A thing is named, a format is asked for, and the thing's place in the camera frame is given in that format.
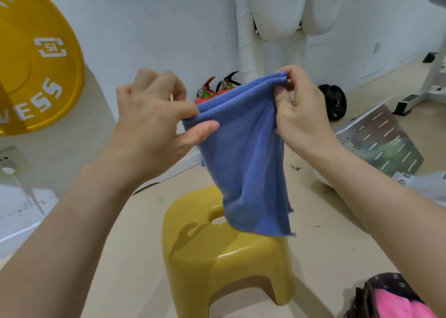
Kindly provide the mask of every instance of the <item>blue object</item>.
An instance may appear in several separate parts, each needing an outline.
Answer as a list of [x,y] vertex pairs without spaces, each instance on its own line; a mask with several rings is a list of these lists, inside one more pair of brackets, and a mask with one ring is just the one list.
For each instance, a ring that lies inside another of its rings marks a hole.
[[186,130],[203,121],[220,123],[220,129],[198,148],[223,194],[228,223],[241,231],[292,235],[284,143],[274,132],[273,89],[286,83],[285,72],[257,79],[201,103],[200,115],[183,120]]

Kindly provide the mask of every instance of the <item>plastic stool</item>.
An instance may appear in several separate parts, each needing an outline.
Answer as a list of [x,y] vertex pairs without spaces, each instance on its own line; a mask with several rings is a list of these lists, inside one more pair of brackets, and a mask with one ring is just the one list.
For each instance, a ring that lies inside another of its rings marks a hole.
[[207,318],[220,288],[252,276],[271,281],[276,304],[294,296],[287,237],[260,236],[211,224],[224,216],[216,186],[188,193],[164,215],[162,249],[178,318]]

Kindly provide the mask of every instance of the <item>hand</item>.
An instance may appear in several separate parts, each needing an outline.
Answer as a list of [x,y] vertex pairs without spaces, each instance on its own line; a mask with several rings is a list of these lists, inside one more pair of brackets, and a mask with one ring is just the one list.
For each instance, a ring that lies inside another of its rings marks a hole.
[[172,72],[159,75],[142,68],[135,82],[118,87],[116,95],[119,120],[98,159],[117,166],[123,183],[136,187],[164,173],[220,126],[206,121],[177,134],[178,122],[199,111],[194,103],[185,102],[186,88]]
[[[333,134],[327,117],[324,94],[298,66],[286,66],[288,86],[276,87],[277,133],[295,153],[309,160],[321,150],[342,147]],[[290,90],[294,90],[291,101]]]

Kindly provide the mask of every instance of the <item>floor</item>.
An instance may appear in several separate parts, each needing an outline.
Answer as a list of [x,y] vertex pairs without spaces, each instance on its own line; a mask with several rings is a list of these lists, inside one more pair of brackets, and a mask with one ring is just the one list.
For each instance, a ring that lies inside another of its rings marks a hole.
[[[428,70],[429,65],[413,62],[349,92],[344,122],[388,96],[415,92]],[[398,100],[387,105],[393,109]],[[446,129],[446,104],[426,101],[398,119],[426,159],[418,175],[446,170],[446,136],[438,134]],[[396,271],[337,193],[316,181],[309,165],[288,148],[285,176],[297,234],[289,239],[295,298],[278,307],[259,289],[242,290],[215,302],[211,317],[338,317],[356,286],[377,273]],[[128,201],[107,240],[82,318],[176,317],[161,256],[162,218],[175,199],[211,184],[198,165]]]

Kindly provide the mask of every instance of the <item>forearm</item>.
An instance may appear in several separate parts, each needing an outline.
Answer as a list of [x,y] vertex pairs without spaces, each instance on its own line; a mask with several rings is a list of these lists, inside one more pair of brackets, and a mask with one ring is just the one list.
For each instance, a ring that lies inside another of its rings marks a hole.
[[85,167],[0,273],[0,317],[80,317],[105,240],[135,186]]
[[421,298],[445,317],[446,211],[342,147],[310,154],[309,163],[336,189]]

